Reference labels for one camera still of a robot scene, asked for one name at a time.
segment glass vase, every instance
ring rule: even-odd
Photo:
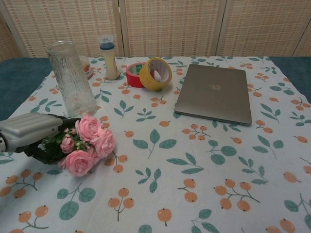
[[[97,111],[94,95],[71,41],[58,41],[46,49],[62,93],[69,117],[93,115]]]

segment woven screen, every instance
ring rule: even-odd
[[[100,56],[98,35],[105,33],[113,34],[116,54],[123,55],[112,0],[3,1],[30,57],[46,57],[46,46],[65,39],[80,55]]]
[[[228,0],[216,55],[292,56],[310,0]]]
[[[311,22],[301,38],[294,56],[311,56]]]
[[[129,56],[215,54],[224,0],[123,1]]]
[[[0,14],[0,62],[16,57],[21,57],[21,54]]]

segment bottle cap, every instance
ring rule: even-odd
[[[98,37],[98,42],[101,50],[110,50],[115,47],[115,44],[113,43],[113,35],[110,34],[100,35]]]

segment floral tablecloth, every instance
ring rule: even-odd
[[[0,154],[0,232],[279,233],[311,231],[311,108],[268,57],[164,57],[160,92],[105,79],[90,58],[99,118],[116,148],[73,178],[25,154]],[[252,126],[173,113],[189,64],[244,69]],[[66,116],[53,72],[15,111]]]

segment yellow tape roll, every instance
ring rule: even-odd
[[[161,77],[161,81],[155,80],[150,72],[156,70]],[[140,82],[145,88],[151,91],[158,91],[166,86],[172,79],[172,70],[164,60],[158,57],[150,59],[140,70]]]

